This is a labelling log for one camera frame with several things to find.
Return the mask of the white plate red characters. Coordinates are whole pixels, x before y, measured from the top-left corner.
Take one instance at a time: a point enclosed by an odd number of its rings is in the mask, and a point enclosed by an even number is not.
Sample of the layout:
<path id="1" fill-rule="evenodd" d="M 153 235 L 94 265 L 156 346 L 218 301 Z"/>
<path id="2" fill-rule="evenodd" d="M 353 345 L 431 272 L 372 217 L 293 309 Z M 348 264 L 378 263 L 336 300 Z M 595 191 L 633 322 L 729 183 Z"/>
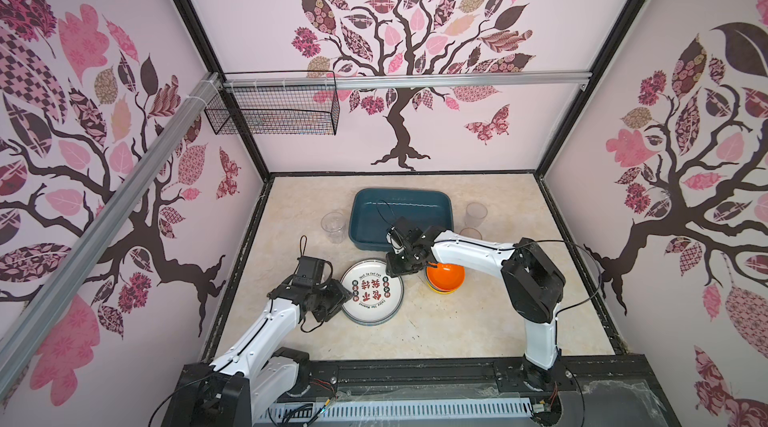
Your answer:
<path id="1" fill-rule="evenodd" d="M 341 278 L 352 297 L 342 310 L 353 322 L 376 326 L 396 315 L 404 299 L 404 283 L 386 271 L 381 259 L 366 259 L 352 265 Z"/>

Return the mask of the clear cup far right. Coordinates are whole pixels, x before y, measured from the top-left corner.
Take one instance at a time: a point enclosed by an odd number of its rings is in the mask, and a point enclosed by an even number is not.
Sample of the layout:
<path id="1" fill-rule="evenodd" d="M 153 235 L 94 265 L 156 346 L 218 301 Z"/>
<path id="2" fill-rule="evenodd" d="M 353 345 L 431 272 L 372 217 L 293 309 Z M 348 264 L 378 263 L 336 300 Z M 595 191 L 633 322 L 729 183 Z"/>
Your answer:
<path id="1" fill-rule="evenodd" d="M 487 207 L 479 202 L 471 202 L 466 206 L 464 225 L 470 228 L 478 228 L 487 218 Z"/>

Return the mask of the yellow plastic bowl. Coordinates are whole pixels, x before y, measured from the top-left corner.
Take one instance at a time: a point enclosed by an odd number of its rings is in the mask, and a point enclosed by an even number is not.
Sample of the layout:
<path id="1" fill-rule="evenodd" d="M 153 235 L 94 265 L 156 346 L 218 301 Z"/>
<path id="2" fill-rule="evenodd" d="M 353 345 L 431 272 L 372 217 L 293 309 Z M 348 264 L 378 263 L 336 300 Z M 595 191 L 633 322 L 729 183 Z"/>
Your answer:
<path id="1" fill-rule="evenodd" d="M 452 294 L 452 293 L 454 293 L 454 292 L 456 292 L 458 290 L 458 289 L 442 290 L 442 289 L 439 289 L 439 288 L 435 287 L 431 283 L 427 283 L 427 287 L 431 291 L 433 291 L 433 292 L 435 292 L 437 294 L 440 294 L 440 295 L 450 295 L 450 294 Z"/>

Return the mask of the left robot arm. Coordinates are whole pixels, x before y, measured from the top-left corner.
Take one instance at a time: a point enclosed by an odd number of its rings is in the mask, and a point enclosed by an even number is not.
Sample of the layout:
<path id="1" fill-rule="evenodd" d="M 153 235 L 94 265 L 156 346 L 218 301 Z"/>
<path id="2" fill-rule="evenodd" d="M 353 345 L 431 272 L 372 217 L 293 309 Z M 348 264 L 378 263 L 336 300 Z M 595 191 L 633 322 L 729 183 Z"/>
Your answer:
<path id="1" fill-rule="evenodd" d="M 352 293 L 333 277 L 330 262 L 298 258 L 295 272 L 267 294 L 263 311 L 224 354 L 187 364 L 161 402 L 163 426 L 252 426 L 281 395 L 308 386 L 309 356 L 282 348 L 283 339 L 311 315 L 335 316 Z"/>

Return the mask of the aluminium rail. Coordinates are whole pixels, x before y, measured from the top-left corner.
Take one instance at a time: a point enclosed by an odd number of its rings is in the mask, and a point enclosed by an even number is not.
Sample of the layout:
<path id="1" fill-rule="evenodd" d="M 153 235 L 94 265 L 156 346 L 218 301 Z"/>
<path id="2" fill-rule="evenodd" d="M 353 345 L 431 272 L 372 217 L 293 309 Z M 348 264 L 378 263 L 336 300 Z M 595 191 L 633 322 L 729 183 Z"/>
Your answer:
<path id="1" fill-rule="evenodd" d="M 137 166 L 106 202 L 52 274 L 1 339 L 1 393 L 6 394 L 63 315 L 86 277 L 133 212 L 135 205 L 169 160 L 194 120 L 218 94 L 221 75 L 207 73 L 166 124 Z"/>
<path id="2" fill-rule="evenodd" d="M 241 78 L 225 81 L 231 88 L 266 87 L 311 87 L 338 90 L 367 88 L 416 88 L 416 87 L 459 87 L 459 86 L 509 86 L 536 84 L 577 84 L 589 83 L 589 71 L 522 71 L 512 73 L 468 73 L 438 75 L 394 75 L 394 76 L 350 76 L 341 77 L 334 73 L 330 77 L 271 77 Z"/>

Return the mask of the clear cup left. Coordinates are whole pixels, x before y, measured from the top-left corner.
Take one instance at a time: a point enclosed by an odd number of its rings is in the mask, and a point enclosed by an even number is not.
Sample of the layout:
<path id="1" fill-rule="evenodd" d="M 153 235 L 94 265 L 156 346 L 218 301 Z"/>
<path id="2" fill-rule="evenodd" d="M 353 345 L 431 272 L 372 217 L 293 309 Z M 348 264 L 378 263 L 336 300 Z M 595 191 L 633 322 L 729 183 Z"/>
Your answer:
<path id="1" fill-rule="evenodd" d="M 329 212 L 321 219 L 321 228 L 331 243 L 340 244 L 347 236 L 347 217 L 340 211 Z"/>

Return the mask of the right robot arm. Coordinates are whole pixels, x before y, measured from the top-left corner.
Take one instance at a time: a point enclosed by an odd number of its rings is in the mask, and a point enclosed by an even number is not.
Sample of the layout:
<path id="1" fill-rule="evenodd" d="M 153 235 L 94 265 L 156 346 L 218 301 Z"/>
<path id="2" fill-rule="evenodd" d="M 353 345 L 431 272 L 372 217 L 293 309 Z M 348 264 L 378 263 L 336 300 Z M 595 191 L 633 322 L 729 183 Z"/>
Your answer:
<path id="1" fill-rule="evenodd" d="M 458 265 L 502 280 L 511 305 L 525 322 L 521 377 L 538 391 L 554 384 L 553 369 L 560 356 L 557 311 L 566 280 L 538 242 L 483 241 L 435 226 L 422 230 L 404 217 L 388 229 L 386 239 L 391 246 L 386 272 L 392 277 Z"/>

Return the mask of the aluminium rail left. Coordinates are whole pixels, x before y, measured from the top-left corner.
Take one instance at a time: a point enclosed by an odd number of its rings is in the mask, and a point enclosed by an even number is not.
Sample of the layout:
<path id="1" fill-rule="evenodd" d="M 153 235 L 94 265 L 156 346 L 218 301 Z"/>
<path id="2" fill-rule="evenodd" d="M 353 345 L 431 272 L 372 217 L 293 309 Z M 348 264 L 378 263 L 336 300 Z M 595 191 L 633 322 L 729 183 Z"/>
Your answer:
<path id="1" fill-rule="evenodd" d="M 135 205 L 169 160 L 194 120 L 218 94 L 221 75 L 207 73 L 166 124 L 137 166 L 106 202 L 52 274 L 1 339 L 1 393 L 6 394 L 63 315 L 86 277 L 133 212 Z"/>

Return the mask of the orange plastic bowl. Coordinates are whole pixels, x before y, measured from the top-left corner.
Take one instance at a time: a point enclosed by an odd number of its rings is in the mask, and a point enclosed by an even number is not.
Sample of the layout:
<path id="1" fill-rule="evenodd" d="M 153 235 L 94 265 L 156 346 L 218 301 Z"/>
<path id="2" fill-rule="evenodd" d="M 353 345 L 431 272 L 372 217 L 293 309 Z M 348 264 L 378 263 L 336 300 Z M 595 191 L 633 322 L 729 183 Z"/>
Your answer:
<path id="1" fill-rule="evenodd" d="M 455 264 L 429 264 L 425 269 L 428 283 L 442 290 L 459 289 L 465 280 L 465 268 Z"/>

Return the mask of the aluminium rail back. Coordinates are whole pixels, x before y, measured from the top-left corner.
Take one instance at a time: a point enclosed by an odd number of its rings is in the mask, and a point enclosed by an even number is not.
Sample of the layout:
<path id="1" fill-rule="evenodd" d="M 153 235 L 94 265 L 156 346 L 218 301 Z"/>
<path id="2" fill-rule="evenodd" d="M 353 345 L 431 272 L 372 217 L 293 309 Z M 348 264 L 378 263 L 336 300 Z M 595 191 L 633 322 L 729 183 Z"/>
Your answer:
<path id="1" fill-rule="evenodd" d="M 266 87 L 311 87 L 338 90 L 367 88 L 416 88 L 416 87 L 459 87 L 459 86 L 509 86 L 536 84 L 577 84 L 589 83 L 589 71 L 522 71 L 512 73 L 468 73 L 438 75 L 394 75 L 394 76 L 350 76 L 341 77 L 334 73 L 330 77 L 271 77 L 241 78 L 225 81 L 231 88 Z"/>

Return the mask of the pinkish clear cup near right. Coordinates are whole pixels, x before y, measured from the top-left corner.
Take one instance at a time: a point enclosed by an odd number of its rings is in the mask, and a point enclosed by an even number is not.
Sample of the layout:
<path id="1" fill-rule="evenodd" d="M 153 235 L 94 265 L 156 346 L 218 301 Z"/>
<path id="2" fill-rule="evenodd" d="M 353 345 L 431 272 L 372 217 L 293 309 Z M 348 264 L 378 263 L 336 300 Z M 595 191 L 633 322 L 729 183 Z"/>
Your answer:
<path id="1" fill-rule="evenodd" d="M 459 234 L 462 237 L 468 237 L 468 238 L 471 238 L 471 239 L 476 239 L 476 240 L 482 240 L 483 239 L 482 233 L 479 230 L 477 230 L 476 228 L 473 228 L 473 227 L 464 227 L 459 232 Z"/>

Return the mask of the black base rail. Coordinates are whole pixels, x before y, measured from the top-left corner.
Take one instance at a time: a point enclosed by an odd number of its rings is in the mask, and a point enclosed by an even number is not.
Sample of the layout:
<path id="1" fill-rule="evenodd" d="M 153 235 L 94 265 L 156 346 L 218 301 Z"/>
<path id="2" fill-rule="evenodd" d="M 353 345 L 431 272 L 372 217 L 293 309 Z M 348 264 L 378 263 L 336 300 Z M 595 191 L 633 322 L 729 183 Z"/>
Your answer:
<path id="1" fill-rule="evenodd" d="M 386 425 L 319 426 L 675 426 L 679 420 L 648 361 L 641 355 L 566 356 L 542 391 L 521 377 L 520 357 L 413 360 L 309 358 L 308 386 L 296 385 L 273 404 L 524 398 L 530 419 L 405 421 Z M 160 405 L 149 424 L 163 426 Z"/>

